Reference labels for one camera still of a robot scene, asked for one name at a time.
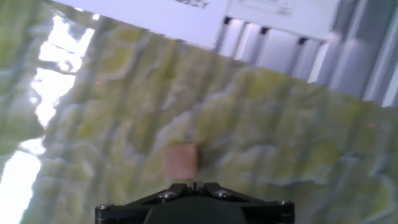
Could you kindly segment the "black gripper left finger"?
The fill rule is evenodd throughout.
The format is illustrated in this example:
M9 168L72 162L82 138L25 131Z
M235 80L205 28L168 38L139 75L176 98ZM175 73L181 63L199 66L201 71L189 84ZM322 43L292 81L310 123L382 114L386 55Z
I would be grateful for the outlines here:
M106 203L95 208L95 224L122 223L123 220L143 222L149 211L156 205L192 196L193 187L187 184L172 184L161 190L125 205Z

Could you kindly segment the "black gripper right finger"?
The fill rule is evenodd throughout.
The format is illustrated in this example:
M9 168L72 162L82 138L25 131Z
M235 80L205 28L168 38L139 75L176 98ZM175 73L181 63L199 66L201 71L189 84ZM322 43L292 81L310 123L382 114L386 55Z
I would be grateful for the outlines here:
M239 208L249 223L295 223L295 204L291 200L264 201L224 188L216 182L195 182L195 193Z

